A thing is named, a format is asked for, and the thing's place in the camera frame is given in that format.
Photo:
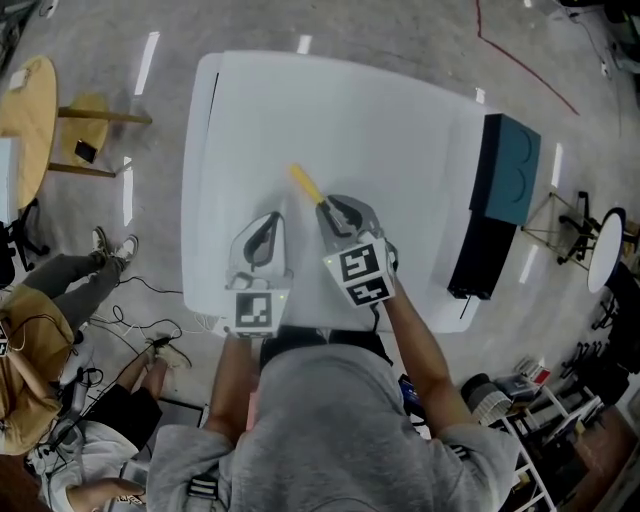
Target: round wooden table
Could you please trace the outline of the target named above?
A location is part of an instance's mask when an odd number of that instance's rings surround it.
[[[0,102],[0,136],[20,138],[18,208],[36,197],[49,168],[58,117],[58,84],[53,63],[34,57],[21,69],[28,70],[21,89],[7,91]]]
[[[7,91],[0,101],[0,136],[20,138],[18,208],[25,208],[36,197],[47,169],[114,178],[113,172],[84,167],[86,163],[73,154],[76,139],[93,144],[99,151],[106,139],[109,121],[151,124],[151,118],[109,112],[106,100],[96,94],[80,95],[71,107],[58,108],[58,84],[53,62],[40,55],[28,60],[21,69],[27,70],[25,85]],[[67,118],[63,127],[63,151],[76,165],[50,161],[58,117]]]

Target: sneaker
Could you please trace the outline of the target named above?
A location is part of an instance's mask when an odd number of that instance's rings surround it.
[[[107,240],[107,236],[104,234],[104,230],[100,226],[96,226],[96,228],[91,233],[91,237],[93,239],[93,249],[91,250],[92,254],[97,254],[104,262],[107,261],[109,257],[109,241]]]
[[[164,359],[169,368],[191,368],[189,358],[168,343],[156,348],[156,357]]]
[[[122,243],[114,256],[124,263],[124,267],[131,263],[131,260],[138,253],[138,238],[135,235],[129,235]]]

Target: brown jacket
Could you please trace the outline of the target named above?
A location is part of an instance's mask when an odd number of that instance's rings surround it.
[[[44,380],[55,382],[73,344],[73,333],[60,310],[44,293],[22,284],[17,285],[0,306],[0,318],[10,329],[36,315],[48,315],[59,329],[46,318],[29,320],[16,332],[7,333],[10,346],[20,347],[24,340],[22,354]],[[60,407],[53,398],[36,398],[9,359],[0,358],[0,425],[4,427],[4,453],[20,455],[31,450],[47,432]]]

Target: white tabletop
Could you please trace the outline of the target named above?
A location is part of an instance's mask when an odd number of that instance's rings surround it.
[[[466,329],[477,301],[461,320],[466,301],[446,287],[466,233],[486,113],[468,98],[353,63],[271,52],[206,56],[185,149],[186,305],[228,314],[231,241],[279,210],[295,274],[283,323],[371,328],[371,311],[350,308],[322,265],[314,206],[288,172],[295,162],[325,194],[374,208],[418,311],[432,327],[450,318],[436,332]],[[384,316],[380,328],[389,329]]]
[[[620,259],[623,235],[624,228],[620,215],[615,212],[608,214],[602,224],[589,264],[587,285],[591,293],[600,291],[611,277]]]

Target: jeans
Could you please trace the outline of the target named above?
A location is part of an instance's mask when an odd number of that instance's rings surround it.
[[[89,320],[100,303],[105,300],[120,280],[123,262],[101,255],[67,256],[59,254],[31,272],[24,280],[29,288],[39,290],[49,297],[67,319],[73,332]],[[67,292],[67,287],[89,274],[89,282]]]

